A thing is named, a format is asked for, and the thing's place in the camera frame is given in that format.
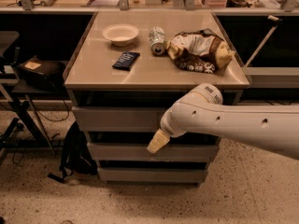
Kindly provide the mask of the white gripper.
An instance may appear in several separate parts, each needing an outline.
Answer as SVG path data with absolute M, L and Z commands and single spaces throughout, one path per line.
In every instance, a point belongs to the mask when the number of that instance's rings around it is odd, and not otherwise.
M 162 147 L 167 145 L 170 141 L 170 137 L 177 138 L 186 133 L 183 130 L 175 118 L 172 117 L 170 109 L 166 110 L 160 120 L 161 129 L 159 129 L 149 142 L 147 151 L 150 153 L 156 153 Z

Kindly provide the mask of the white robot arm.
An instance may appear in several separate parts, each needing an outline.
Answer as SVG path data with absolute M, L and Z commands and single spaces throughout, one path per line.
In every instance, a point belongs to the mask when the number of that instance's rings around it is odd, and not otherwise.
M 203 83 L 167 109 L 148 145 L 155 153 L 172 138 L 204 133 L 299 159 L 298 105 L 224 105 L 221 92 Z

